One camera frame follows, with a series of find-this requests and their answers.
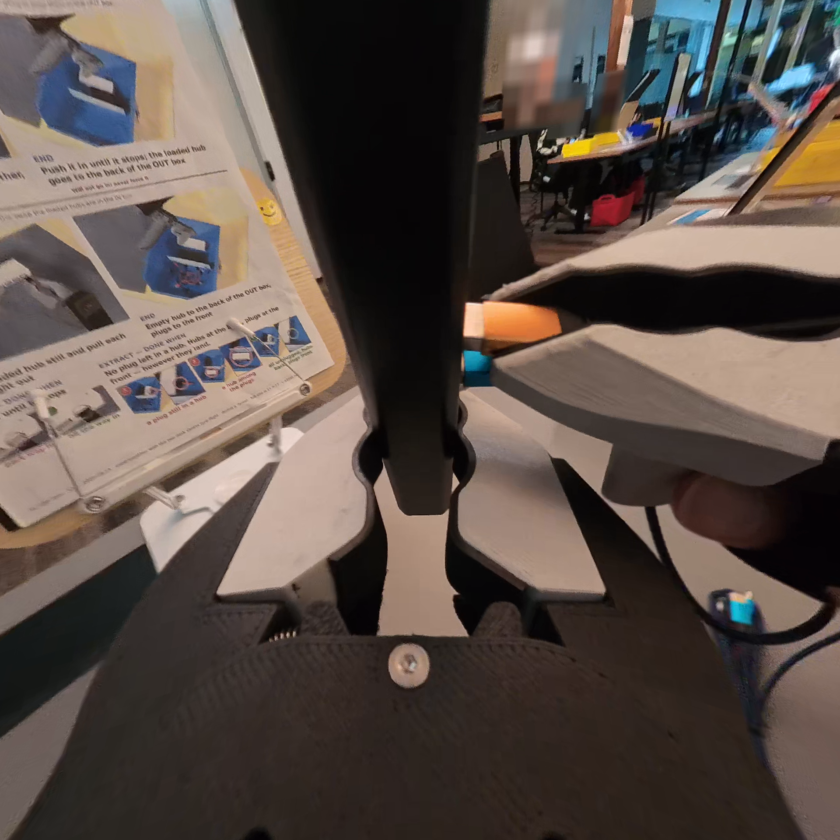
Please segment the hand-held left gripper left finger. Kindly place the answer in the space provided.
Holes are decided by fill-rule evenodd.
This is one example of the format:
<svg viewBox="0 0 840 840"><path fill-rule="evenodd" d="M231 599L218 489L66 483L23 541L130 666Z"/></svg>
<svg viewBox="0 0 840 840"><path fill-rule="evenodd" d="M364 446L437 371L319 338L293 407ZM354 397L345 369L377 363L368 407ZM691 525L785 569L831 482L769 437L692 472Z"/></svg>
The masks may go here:
<svg viewBox="0 0 840 840"><path fill-rule="evenodd" d="M345 403L282 457L217 588L224 602L381 602L386 539L361 451L362 403Z"/></svg>

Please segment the white metal base plate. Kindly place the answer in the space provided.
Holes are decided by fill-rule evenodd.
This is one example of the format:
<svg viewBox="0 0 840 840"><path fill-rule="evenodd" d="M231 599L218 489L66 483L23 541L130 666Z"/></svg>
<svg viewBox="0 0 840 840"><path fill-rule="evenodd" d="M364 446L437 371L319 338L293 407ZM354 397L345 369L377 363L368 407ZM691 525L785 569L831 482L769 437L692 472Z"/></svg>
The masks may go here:
<svg viewBox="0 0 840 840"><path fill-rule="evenodd" d="M304 433L296 427L284 427L279 435L275 439L268 434L189 479L169 492L169 500L163 499L163 491L153 493L154 501L140 516L140 528L156 572L162 572L227 501L263 467L276 463Z"/></svg>

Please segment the printed instruction sheet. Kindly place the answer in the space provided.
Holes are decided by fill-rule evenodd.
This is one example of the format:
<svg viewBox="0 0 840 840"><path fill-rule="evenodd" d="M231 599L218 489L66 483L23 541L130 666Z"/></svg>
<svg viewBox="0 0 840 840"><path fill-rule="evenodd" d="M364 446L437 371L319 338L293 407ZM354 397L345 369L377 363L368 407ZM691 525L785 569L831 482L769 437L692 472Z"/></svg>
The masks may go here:
<svg viewBox="0 0 840 840"><path fill-rule="evenodd" d="M333 367L175 2L2 2L2 517L99 511Z"/></svg>

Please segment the red plastic basket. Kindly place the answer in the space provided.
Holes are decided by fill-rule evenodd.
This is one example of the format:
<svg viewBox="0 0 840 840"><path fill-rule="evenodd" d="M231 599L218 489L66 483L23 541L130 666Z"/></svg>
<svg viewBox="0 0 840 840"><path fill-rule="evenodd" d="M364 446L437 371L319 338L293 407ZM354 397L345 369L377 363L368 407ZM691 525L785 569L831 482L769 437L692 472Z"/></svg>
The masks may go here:
<svg viewBox="0 0 840 840"><path fill-rule="evenodd" d="M616 196L605 194L597 197L591 205L590 225L594 228L616 227L630 218L633 210L642 206L645 194L629 192Z"/></svg>

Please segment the wooden display board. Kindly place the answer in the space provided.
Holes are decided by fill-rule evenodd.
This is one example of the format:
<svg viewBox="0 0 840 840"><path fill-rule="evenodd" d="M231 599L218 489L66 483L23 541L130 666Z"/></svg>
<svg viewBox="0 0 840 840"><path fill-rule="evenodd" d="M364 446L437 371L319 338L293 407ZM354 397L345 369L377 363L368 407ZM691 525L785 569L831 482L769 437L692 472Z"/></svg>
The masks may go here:
<svg viewBox="0 0 840 840"><path fill-rule="evenodd" d="M2 551L81 522L303 402L343 368L288 222L248 172L67 165L2 207Z"/></svg>

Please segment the yellow plastic bin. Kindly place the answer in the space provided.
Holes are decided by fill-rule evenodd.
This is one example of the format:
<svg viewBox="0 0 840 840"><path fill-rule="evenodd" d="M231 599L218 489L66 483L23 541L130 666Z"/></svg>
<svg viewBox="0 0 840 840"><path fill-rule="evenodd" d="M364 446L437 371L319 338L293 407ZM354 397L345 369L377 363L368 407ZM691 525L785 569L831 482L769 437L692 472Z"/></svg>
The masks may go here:
<svg viewBox="0 0 840 840"><path fill-rule="evenodd" d="M613 147L614 145L620 145L622 143L623 136L619 132L612 131L596 133L590 138L583 138L565 143L561 149L560 155L565 160L576 157L579 158L599 153L599 151L604 148Z"/></svg>

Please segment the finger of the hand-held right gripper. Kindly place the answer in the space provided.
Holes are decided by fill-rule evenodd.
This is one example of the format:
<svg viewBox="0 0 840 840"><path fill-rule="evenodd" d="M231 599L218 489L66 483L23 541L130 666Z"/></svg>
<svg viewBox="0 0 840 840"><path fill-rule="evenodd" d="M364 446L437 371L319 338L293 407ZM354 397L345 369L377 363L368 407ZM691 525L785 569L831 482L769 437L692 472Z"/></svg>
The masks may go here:
<svg viewBox="0 0 840 840"><path fill-rule="evenodd" d="M592 326L498 356L493 385L612 445L602 494L664 505L689 473L746 487L838 479L838 334Z"/></svg>
<svg viewBox="0 0 840 840"><path fill-rule="evenodd" d="M628 236L507 284L490 301L564 326L835 330L838 222L698 222Z"/></svg>

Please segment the person's right hand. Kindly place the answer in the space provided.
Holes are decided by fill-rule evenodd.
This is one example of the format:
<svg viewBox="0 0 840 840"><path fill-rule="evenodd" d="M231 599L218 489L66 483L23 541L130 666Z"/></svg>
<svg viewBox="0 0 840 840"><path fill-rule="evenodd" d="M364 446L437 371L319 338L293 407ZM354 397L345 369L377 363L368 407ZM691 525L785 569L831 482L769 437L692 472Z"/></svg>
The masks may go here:
<svg viewBox="0 0 840 840"><path fill-rule="evenodd" d="M764 550L779 543L800 509L788 490L702 474L681 479L669 506L683 528L734 550Z"/></svg>

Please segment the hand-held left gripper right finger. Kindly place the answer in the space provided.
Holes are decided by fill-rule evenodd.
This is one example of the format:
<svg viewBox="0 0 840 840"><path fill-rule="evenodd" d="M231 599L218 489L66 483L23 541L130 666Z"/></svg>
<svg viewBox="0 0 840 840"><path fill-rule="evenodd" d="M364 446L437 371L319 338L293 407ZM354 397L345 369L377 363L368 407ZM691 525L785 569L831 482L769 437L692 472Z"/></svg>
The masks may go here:
<svg viewBox="0 0 840 840"><path fill-rule="evenodd" d="M464 551L537 601L601 601L592 552L548 451L475 392L460 395L467 447L450 523Z"/></svg>

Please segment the black usb hub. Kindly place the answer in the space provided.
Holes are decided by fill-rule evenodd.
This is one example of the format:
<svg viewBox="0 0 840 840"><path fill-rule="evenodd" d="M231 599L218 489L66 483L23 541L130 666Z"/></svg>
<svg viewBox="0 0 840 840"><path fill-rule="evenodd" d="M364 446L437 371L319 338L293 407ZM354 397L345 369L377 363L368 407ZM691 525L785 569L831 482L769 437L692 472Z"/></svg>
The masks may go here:
<svg viewBox="0 0 840 840"><path fill-rule="evenodd" d="M443 513L489 2L235 5L377 458L405 514Z"/></svg>

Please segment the background work table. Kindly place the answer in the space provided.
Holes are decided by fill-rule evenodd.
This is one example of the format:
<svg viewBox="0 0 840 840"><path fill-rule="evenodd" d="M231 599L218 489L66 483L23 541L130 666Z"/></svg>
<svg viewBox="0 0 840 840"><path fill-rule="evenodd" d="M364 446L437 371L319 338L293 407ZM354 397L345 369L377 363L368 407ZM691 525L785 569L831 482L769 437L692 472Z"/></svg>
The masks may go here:
<svg viewBox="0 0 840 840"><path fill-rule="evenodd" d="M699 112L698 114L680 117L670 121L668 124L660 122L654 127L653 132L641 140L627 140L623 137L623 143L607 147L599 153L563 159L560 151L546 160L547 165L570 166L574 177L570 186L568 210L572 216L569 229L560 228L560 234L581 235L586 228L586 215L592 210L592 203L597 198L596 194L601 188L604 166L610 163L624 163L634 155L646 153L650 150L660 152L660 148L671 136L679 137L682 133L694 130L708 123L715 115L712 110Z"/></svg>

